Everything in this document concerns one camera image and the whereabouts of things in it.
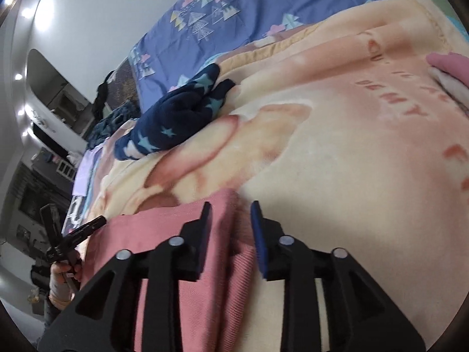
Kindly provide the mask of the left hand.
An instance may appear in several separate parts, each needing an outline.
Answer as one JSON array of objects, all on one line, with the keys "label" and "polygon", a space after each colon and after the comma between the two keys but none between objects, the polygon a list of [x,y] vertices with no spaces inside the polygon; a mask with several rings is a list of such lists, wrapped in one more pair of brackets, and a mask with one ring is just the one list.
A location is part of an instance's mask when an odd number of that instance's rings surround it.
[{"label": "left hand", "polygon": [[75,296],[73,282],[79,283],[82,278],[82,259],[75,251],[76,264],[71,266],[67,261],[54,262],[51,265],[48,299],[58,310],[62,311]]}]

